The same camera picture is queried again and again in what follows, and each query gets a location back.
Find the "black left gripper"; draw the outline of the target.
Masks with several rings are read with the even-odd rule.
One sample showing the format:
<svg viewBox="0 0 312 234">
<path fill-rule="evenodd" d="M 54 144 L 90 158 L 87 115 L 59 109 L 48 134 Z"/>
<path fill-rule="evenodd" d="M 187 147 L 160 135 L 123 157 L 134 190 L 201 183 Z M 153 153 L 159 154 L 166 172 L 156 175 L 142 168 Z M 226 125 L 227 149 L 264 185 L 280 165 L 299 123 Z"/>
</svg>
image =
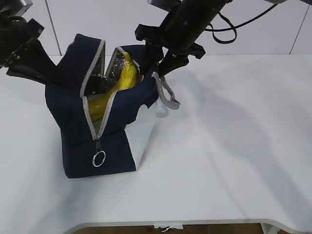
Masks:
<svg viewBox="0 0 312 234">
<path fill-rule="evenodd" d="M 41 84 L 63 84 L 63 74 L 45 52 L 39 36 L 44 27 L 20 16 L 0 17 L 0 66 L 6 74 Z M 10 66 L 24 54 L 24 65 Z"/>
</svg>

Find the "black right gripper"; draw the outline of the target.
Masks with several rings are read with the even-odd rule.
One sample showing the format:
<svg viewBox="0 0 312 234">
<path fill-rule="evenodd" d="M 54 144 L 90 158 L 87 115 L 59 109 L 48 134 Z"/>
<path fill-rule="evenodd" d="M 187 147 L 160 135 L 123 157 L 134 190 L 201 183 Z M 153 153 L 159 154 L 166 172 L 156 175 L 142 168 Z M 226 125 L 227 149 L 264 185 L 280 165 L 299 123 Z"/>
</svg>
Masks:
<svg viewBox="0 0 312 234">
<path fill-rule="evenodd" d="M 146 74 L 162 60 L 158 65 L 158 75 L 163 77 L 186 66 L 189 63 L 188 55 L 201 59 L 205 50 L 195 42 L 201 33 L 201 30 L 193 28 L 187 20 L 171 19 L 168 22 L 163 21 L 159 27 L 139 24 L 135 36 L 139 41 L 145 40 L 146 49 L 140 73 Z M 171 51 L 167 52 L 165 57 L 163 47 Z"/>
</svg>

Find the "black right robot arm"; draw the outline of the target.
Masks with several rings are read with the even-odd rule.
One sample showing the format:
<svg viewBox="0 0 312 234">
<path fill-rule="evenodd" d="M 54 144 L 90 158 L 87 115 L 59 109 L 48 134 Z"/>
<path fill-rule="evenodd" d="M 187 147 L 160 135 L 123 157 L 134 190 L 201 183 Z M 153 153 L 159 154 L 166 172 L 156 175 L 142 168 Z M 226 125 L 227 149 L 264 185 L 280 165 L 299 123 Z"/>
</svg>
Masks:
<svg viewBox="0 0 312 234">
<path fill-rule="evenodd" d="M 165 76 L 189 63 L 189 56 L 201 59 L 204 48 L 196 43 L 206 27 L 228 4 L 227 0 L 153 0 L 152 4 L 168 11 L 160 26 L 139 24 L 135 37 L 145 41 L 146 53 L 141 74 L 155 68 Z"/>
</svg>

